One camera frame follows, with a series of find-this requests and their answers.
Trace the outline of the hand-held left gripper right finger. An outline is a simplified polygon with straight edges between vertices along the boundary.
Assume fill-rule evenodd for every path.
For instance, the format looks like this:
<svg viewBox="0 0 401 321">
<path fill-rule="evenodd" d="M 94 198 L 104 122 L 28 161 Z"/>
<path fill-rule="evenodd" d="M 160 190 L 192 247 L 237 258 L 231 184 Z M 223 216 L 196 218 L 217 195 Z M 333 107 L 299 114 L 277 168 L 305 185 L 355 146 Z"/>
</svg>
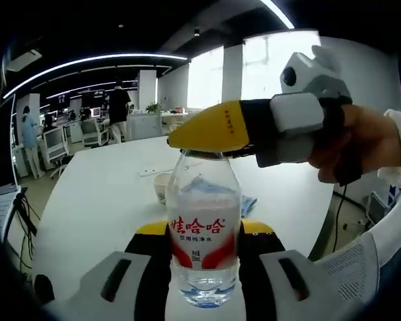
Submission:
<svg viewBox="0 0 401 321">
<path fill-rule="evenodd" d="M 270 226 L 244 220 L 239 279 L 247 320 L 345 320 L 346 303 L 320 266 L 285 250 Z"/>
</svg>

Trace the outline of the person's right hand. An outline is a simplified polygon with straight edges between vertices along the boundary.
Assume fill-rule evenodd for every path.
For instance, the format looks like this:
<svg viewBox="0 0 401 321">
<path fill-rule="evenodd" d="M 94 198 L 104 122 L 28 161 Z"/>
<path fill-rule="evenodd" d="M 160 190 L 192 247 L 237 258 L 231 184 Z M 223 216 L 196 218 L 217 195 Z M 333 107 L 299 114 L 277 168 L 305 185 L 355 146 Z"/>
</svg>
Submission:
<svg viewBox="0 0 401 321">
<path fill-rule="evenodd" d="M 347 185 L 380 168 L 401 166 L 400 135 L 391 118 L 353 104 L 342 111 L 341 134 L 308 158 L 321 182 Z"/>
</svg>

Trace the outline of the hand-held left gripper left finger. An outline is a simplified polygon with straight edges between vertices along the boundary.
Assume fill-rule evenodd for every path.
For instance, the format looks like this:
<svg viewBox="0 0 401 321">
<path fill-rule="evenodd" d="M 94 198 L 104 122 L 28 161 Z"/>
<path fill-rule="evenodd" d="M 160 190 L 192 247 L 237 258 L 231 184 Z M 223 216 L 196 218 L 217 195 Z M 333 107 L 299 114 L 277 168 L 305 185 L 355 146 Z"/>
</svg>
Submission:
<svg viewBox="0 0 401 321">
<path fill-rule="evenodd" d="M 71 298 L 54 300 L 51 312 L 58 320 L 164 320 L 170 262 L 167 222 L 145 225 L 125 251 L 86 272 Z"/>
</svg>

